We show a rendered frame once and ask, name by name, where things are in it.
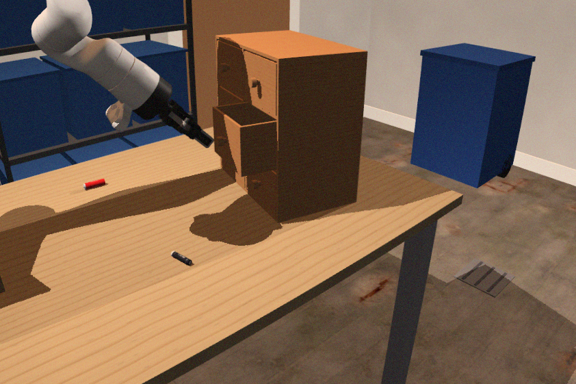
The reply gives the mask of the black aaa battery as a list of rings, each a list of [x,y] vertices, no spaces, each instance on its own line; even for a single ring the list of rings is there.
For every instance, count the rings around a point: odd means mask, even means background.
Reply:
[[[184,264],[187,264],[188,266],[190,266],[192,264],[192,260],[190,260],[190,259],[186,258],[185,256],[177,253],[176,251],[172,251],[171,256],[176,258],[177,260],[183,262]]]

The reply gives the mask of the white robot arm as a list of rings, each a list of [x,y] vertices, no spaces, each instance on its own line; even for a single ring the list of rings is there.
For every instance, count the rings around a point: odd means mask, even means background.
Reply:
[[[89,75],[118,99],[106,116],[122,133],[132,110],[154,92],[159,75],[111,38],[87,37],[91,27],[88,0],[47,0],[47,8],[33,22],[31,34],[46,55]]]

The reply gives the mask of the small orange wooden chest of drawers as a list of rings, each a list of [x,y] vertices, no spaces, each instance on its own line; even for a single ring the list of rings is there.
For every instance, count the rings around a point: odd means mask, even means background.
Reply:
[[[242,48],[243,96],[218,82],[219,40]],[[355,203],[361,156],[367,51],[296,31],[215,36],[222,86],[276,119],[277,223]],[[245,98],[246,51],[277,61],[277,116]]]

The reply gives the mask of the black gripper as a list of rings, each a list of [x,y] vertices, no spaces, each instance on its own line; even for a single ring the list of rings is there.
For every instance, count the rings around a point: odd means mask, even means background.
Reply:
[[[132,111],[144,120],[150,120],[158,115],[169,127],[209,148],[214,139],[203,131],[178,103],[173,99],[169,101],[171,96],[172,86],[159,76],[159,82],[151,96],[139,108]]]

